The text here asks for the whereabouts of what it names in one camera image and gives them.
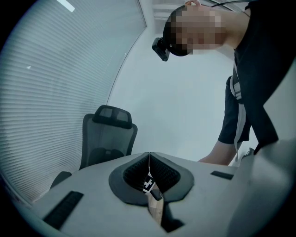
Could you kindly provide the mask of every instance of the black slot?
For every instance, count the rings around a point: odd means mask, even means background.
[[[211,175],[214,175],[214,176],[217,176],[217,177],[220,177],[220,178],[223,178],[223,179],[227,179],[227,180],[232,180],[232,178],[233,178],[233,175],[226,174],[226,173],[223,173],[223,172],[220,172],[220,171],[213,171],[211,173]]]
[[[82,193],[74,191],[69,192],[43,221],[59,230],[82,197]]]

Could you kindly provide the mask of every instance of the gray surface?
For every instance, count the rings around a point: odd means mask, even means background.
[[[244,237],[260,230],[288,195],[296,168],[296,138],[264,147],[240,167],[204,164],[158,153],[192,172],[195,185],[169,206],[185,226],[170,236]],[[90,166],[50,190],[33,207],[44,217],[69,191],[85,194],[62,227],[70,236],[166,236],[144,207],[126,205],[111,192],[110,172],[137,155]],[[214,170],[234,174],[231,181]]]
[[[295,154],[296,138],[244,158],[219,199],[172,236],[247,237],[259,231],[292,188]]]
[[[182,201],[169,204],[174,218],[185,224],[196,218],[202,218],[203,214],[219,199],[225,188],[231,183],[230,180],[213,176],[211,173],[217,170],[233,175],[237,170],[237,167],[199,163],[163,153],[156,154],[188,169],[194,176],[194,186],[187,196]]]
[[[37,233],[44,237],[68,237],[68,235],[51,227],[44,221],[42,221],[35,213],[30,209],[23,206],[18,202],[13,202],[17,208],[19,214],[24,218],[24,220],[32,227]]]
[[[61,228],[63,233],[74,237],[138,237],[141,233],[162,236],[165,231],[157,225],[146,207],[123,203],[109,187],[108,178],[111,171],[138,156],[122,157],[75,172],[38,200],[33,205],[33,211],[43,218],[73,190],[83,193],[84,196]]]

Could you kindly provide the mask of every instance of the black shirt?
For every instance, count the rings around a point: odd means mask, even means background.
[[[248,28],[234,51],[241,102],[247,112],[246,126],[239,142],[249,139],[252,125],[259,142],[258,148],[261,148],[278,140],[263,105],[283,80],[296,55],[293,30],[295,8],[283,6],[274,0],[251,2],[247,8],[251,10]],[[234,143],[238,101],[230,97],[228,87],[229,80],[226,87],[225,118],[218,140]]]

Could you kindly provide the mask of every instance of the ceiling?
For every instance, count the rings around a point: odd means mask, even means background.
[[[200,0],[201,4],[212,6],[216,3],[227,2],[229,0]],[[186,0],[153,0],[153,12],[155,21],[155,30],[157,34],[163,32],[164,25],[173,10],[182,6]],[[244,11],[248,3],[227,4],[226,6],[217,7],[228,11]]]

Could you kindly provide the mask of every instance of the cable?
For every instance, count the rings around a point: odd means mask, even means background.
[[[223,6],[225,4],[240,3],[240,2],[252,2],[252,0],[238,0],[238,1],[231,1],[231,2],[222,2],[222,3],[215,4],[215,5],[211,6],[211,7]]]

